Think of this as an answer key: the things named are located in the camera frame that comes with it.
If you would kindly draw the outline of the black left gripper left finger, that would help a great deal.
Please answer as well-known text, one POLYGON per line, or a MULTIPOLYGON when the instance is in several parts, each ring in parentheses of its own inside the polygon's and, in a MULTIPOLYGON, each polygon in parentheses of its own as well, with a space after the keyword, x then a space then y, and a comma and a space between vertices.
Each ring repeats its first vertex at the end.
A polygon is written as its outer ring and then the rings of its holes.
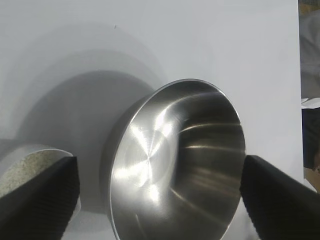
POLYGON ((0 238, 60 240, 79 196, 77 158, 63 157, 0 199, 0 238))

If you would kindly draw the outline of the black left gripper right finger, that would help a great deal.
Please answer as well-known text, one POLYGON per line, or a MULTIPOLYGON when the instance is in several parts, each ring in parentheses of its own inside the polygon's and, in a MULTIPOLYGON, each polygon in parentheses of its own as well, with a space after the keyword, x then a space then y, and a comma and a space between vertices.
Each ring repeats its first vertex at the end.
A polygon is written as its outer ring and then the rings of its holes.
POLYGON ((261 240, 320 238, 320 195, 263 158, 245 157, 239 190, 261 240))

